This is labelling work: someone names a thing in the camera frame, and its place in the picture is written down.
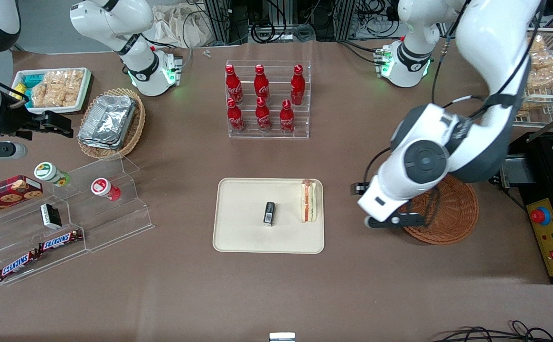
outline yellow control panel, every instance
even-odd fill
[[[553,208],[548,199],[527,206],[548,274],[553,277]]]

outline table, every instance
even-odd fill
[[[265,341],[277,331],[296,332],[301,342],[430,341],[463,325],[508,331],[513,319],[553,334],[553,285],[546,285],[528,218],[495,187],[473,185],[477,227],[462,242],[442,247],[396,229],[365,228],[365,213],[348,194],[407,111],[430,101],[435,68],[418,86],[400,89],[376,79],[370,63],[335,43],[210,50],[210,59],[200,49],[194,53],[181,86],[142,98],[148,118],[129,157],[141,167],[139,197],[156,227],[0,286],[0,341]],[[16,70],[87,67],[95,76],[91,99],[131,87],[114,53],[16,52],[14,58]],[[230,140],[227,59],[311,60],[310,139]],[[451,48],[437,102],[485,93],[480,76]],[[450,109],[468,114],[477,105],[465,101]],[[31,175],[44,160],[65,171],[93,161],[75,139],[55,134],[35,133],[27,146],[26,158],[0,161],[0,180]],[[224,177],[322,181],[324,251],[215,251],[217,184]]]

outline cookie box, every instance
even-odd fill
[[[42,184],[19,175],[0,182],[0,210],[42,196]]]

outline brown woven basket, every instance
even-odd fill
[[[453,176],[447,175],[439,184],[439,208],[434,214],[434,219],[428,227],[405,227],[404,229],[411,236],[418,240],[432,243],[434,245],[449,245],[467,237],[477,224],[478,202],[472,187]],[[412,212],[423,214],[427,221],[433,215],[437,203],[437,197],[426,209],[431,198],[431,191],[414,197],[410,202]],[[399,210],[405,212],[405,204]]]
[[[135,145],[137,145],[139,138],[141,138],[141,131],[143,130],[143,125],[146,123],[146,109],[143,107],[143,103],[141,102],[139,95],[137,95],[134,91],[131,91],[129,89],[121,89],[121,88],[112,89],[112,90],[106,91],[102,95],[115,95],[115,96],[126,95],[132,99],[135,99],[135,102],[137,102],[137,106],[135,106],[135,112],[133,113],[134,117],[133,117],[133,120],[131,121],[131,126],[129,127],[129,131],[127,132],[126,138],[124,139],[124,144],[122,148],[119,150],[109,150],[109,149],[100,149],[98,147],[90,147],[90,146],[84,145],[80,141],[80,139],[78,139],[78,145],[80,145],[80,148],[87,156],[91,156],[98,159],[106,158],[116,153],[120,153],[122,156],[126,156],[127,154],[131,153]],[[93,104],[97,102],[97,99],[99,99],[100,96],[96,97],[96,99],[94,99],[93,102],[89,104],[86,112],[84,113],[83,119],[80,122],[80,126],[84,125],[84,122],[88,117],[88,112],[90,112],[90,109],[93,107]]]

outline clear acrylic display stand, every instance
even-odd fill
[[[234,66],[236,74],[242,83],[243,101],[239,104],[240,111],[246,130],[243,133],[234,133],[228,124],[228,135],[230,138],[268,138],[268,139],[308,139],[310,133],[310,83],[312,80],[312,67],[310,61],[241,61],[229,60],[226,64]],[[255,65],[261,64],[264,67],[265,75],[270,82],[270,122],[272,130],[268,133],[262,133],[257,126],[255,118],[255,107],[257,106],[257,97],[255,97]],[[291,99],[291,78],[293,77],[293,67],[301,64],[304,67],[304,78],[306,88],[304,99],[300,106],[292,106],[294,114],[293,134],[284,134],[281,132],[281,123],[279,115],[282,109],[282,101]],[[229,98],[228,88],[226,91],[226,100]]]
[[[68,231],[82,229],[84,239],[43,253],[38,260],[21,268],[0,284],[12,284],[154,227],[148,206],[137,197],[135,182],[131,177],[135,171],[139,171],[139,168],[133,162],[116,154],[68,172],[70,184],[66,187],[52,187],[43,182],[46,196],[1,212],[0,269],[38,248],[39,243]],[[120,188],[122,194],[117,201],[93,195],[90,184],[100,177],[107,178]],[[63,225],[61,229],[53,230],[43,225],[40,205],[44,203],[58,208]]]

